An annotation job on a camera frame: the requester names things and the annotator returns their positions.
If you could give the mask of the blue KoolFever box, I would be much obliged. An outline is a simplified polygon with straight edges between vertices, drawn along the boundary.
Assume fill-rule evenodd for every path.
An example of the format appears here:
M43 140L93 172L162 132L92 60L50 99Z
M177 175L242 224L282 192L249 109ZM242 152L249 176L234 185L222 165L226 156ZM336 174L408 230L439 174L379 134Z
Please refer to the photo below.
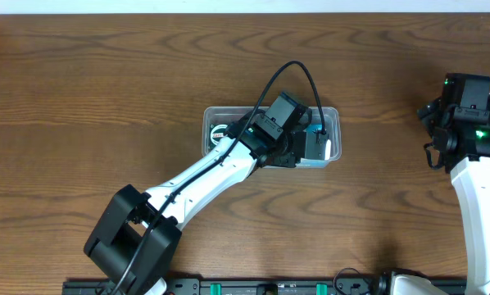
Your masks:
M304 158L307 160L325 161L325 142L329 139L328 133L322 133L322 125L309 125L305 130L306 143Z

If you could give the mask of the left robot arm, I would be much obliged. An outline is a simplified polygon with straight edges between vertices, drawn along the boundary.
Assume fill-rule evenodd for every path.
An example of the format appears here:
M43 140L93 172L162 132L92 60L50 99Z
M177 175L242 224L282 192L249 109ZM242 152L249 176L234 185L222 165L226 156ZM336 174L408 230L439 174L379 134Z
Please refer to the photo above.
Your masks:
M103 294L163 294L164 277L186 224L206 205L264 166L294 168L329 158L325 122L311 129L312 110L281 93L229 123L201 160L173 179L139 192L114 194L84 245L84 253L114 283Z

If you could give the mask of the clear plastic container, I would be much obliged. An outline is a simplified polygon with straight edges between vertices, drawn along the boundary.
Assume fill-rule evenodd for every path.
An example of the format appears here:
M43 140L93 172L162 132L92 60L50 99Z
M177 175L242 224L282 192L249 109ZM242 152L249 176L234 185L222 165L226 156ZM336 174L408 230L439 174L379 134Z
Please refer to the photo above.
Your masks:
M231 122L241 119L252 109L253 107L208 107L204 111L202 122L202 155L205 156L211 151L208 143L211 125L229 125ZM324 107L323 112L325 128L332 142L330 159L328 161L316 161L302 158L296 164L297 169L325 168L331 161L338 160L342 154L338 111L334 107Z

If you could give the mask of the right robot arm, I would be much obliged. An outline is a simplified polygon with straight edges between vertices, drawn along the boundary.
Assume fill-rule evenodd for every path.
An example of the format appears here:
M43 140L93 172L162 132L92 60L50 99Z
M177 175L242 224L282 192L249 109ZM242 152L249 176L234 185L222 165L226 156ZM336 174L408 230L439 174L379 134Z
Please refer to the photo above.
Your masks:
M456 191L467 256L466 294L490 294L490 78L448 73L442 95L418 110Z

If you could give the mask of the green round-label box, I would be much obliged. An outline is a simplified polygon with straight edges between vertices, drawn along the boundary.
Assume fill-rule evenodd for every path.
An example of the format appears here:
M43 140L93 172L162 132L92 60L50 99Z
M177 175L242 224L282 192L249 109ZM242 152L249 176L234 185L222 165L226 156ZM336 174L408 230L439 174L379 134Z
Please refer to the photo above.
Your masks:
M218 145L219 141L225 136L227 129L226 124L211 125L209 133L209 148L212 149Z

